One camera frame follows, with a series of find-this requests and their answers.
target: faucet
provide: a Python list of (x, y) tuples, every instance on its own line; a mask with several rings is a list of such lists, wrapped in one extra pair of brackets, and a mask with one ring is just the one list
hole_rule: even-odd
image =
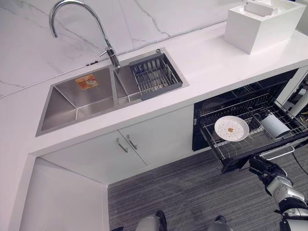
[(57, 2), (53, 6), (53, 8), (51, 9), (50, 14), (49, 14), (49, 26), (50, 26), (50, 29), (52, 31), (52, 35), (55, 38), (58, 37), (58, 35), (57, 35), (57, 33), (56, 33), (55, 29), (54, 29), (54, 18), (55, 18), (55, 15), (56, 15), (57, 11), (61, 7), (63, 7), (64, 5), (68, 5), (68, 4), (76, 4), (78, 6), (82, 6), (82, 7), (86, 8), (92, 14), (92, 16), (96, 19), (96, 22), (97, 22), (97, 24), (98, 24), (98, 26), (100, 28), (102, 36), (104, 37), (104, 39), (105, 39), (105, 41), (107, 43), (106, 51), (103, 52), (102, 54), (100, 54), (100, 56), (102, 56), (105, 53), (107, 53), (109, 55), (109, 58), (110, 58), (110, 60), (111, 60), (111, 62), (113, 64), (113, 66), (115, 68), (119, 68), (120, 67), (119, 60), (117, 59), (116, 53), (115, 53), (113, 47), (111, 46), (111, 44), (109, 42), (109, 39), (108, 39), (108, 37), (107, 37), (107, 35), (106, 35), (105, 31), (104, 31), (104, 28), (103, 28), (103, 26), (102, 26), (102, 24), (100, 22), (100, 19), (98, 18), (97, 14), (94, 12), (94, 10), (90, 6), (86, 5), (83, 2), (80, 2), (80, 1), (77, 1), (77, 0), (61, 0), (61, 1)]

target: white cup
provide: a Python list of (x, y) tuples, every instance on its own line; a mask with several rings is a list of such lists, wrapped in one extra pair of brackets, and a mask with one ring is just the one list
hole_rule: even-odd
[(273, 114), (263, 119), (261, 124), (275, 139), (281, 138), (290, 132), (290, 129)]

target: gray carpet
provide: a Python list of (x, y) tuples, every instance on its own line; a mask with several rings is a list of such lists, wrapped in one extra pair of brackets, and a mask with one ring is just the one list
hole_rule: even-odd
[[(295, 155), (308, 170), (308, 146)], [(291, 154), (276, 161), (308, 198), (308, 176)], [(108, 186), (110, 229), (134, 231), (138, 221), (163, 210), (169, 231), (206, 231), (224, 215), (234, 231), (278, 231), (281, 216), (257, 176), (248, 170), (222, 175), (211, 151)]]

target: white countertop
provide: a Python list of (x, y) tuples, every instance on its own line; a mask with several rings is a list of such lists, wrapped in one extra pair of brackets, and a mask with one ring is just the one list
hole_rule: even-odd
[(40, 137), (35, 134), (50, 85), (108, 65), (109, 60), (1, 98), (0, 230), (19, 227), (34, 157), (308, 65), (308, 37), (297, 31), (289, 41), (248, 55), (223, 39), (224, 30), (222, 23), (119, 57), (121, 61), (165, 47), (188, 87)]

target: orange label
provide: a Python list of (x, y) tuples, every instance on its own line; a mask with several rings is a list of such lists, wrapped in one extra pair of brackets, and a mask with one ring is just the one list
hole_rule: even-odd
[(93, 74), (77, 78), (75, 79), (75, 82), (79, 84), (83, 90), (93, 88), (98, 85), (98, 82), (96, 81), (96, 78)]

